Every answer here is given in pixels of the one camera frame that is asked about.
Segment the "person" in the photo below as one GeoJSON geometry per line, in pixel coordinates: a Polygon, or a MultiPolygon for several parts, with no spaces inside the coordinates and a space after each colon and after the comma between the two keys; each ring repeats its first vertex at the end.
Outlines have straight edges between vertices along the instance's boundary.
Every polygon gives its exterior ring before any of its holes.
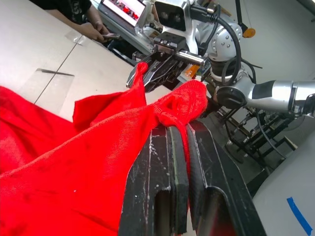
{"type": "Polygon", "coordinates": [[[82,35],[100,43],[106,41],[102,35],[109,33],[109,31],[103,24],[98,10],[92,5],[90,0],[30,1],[82,35]],[[89,23],[84,23],[84,15],[88,18],[89,23]]]}

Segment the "laptop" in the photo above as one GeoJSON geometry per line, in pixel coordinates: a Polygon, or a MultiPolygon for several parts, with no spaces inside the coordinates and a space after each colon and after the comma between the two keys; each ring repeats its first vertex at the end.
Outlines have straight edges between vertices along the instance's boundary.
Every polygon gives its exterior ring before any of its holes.
{"type": "Polygon", "coordinates": [[[135,29],[145,4],[139,0],[102,0],[98,9],[135,35],[135,29]]]}

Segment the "person's hand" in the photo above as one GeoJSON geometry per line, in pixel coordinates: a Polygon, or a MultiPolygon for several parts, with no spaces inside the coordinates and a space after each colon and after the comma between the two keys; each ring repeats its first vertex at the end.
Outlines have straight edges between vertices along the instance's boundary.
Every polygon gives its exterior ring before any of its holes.
{"type": "Polygon", "coordinates": [[[91,23],[84,23],[82,25],[79,25],[78,31],[90,39],[96,40],[100,43],[105,42],[102,34],[96,29],[94,29],[91,23]]]}
{"type": "Polygon", "coordinates": [[[100,21],[97,21],[95,24],[94,24],[94,28],[100,32],[100,34],[108,34],[109,31],[108,29],[105,27],[105,25],[103,24],[103,22],[100,22],[100,21]]]}

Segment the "red fabric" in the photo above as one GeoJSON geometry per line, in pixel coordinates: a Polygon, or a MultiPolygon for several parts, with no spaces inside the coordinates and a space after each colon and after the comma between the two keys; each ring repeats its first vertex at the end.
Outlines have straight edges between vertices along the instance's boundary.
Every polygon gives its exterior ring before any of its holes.
{"type": "Polygon", "coordinates": [[[1,164],[15,155],[28,156],[11,165],[17,169],[0,175],[1,235],[116,235],[126,178],[150,131],[160,123],[177,126],[189,158],[185,124],[206,108],[206,87],[187,82],[147,106],[142,82],[146,69],[146,64],[138,65],[129,91],[76,102],[73,124],[81,131],[77,135],[71,123],[1,88],[4,101],[18,100],[12,107],[9,102],[0,105],[1,125],[12,128],[1,134],[3,150],[18,146],[14,142],[31,143],[17,147],[20,153],[1,155],[1,164]],[[20,115],[24,119],[18,123],[20,115]],[[19,129],[22,136],[15,135],[19,129]],[[32,155],[28,147],[34,148],[32,155]],[[40,156],[23,165],[36,155],[40,156]]]}

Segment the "white wall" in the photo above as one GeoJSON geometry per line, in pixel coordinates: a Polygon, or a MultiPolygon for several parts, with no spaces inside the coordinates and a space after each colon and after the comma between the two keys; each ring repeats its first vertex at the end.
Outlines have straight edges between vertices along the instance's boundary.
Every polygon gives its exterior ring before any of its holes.
{"type": "MultiPolygon", "coordinates": [[[[235,0],[219,0],[237,20],[235,0]]],[[[297,0],[241,0],[243,22],[256,30],[253,38],[242,38],[242,57],[262,66],[256,69],[257,82],[269,80],[311,80],[315,78],[314,16],[297,0]]],[[[246,112],[234,118],[241,121],[246,112]]],[[[253,119],[246,128],[251,130],[253,119]]],[[[294,132],[286,132],[297,145],[315,129],[315,119],[306,118],[294,132]]]]}

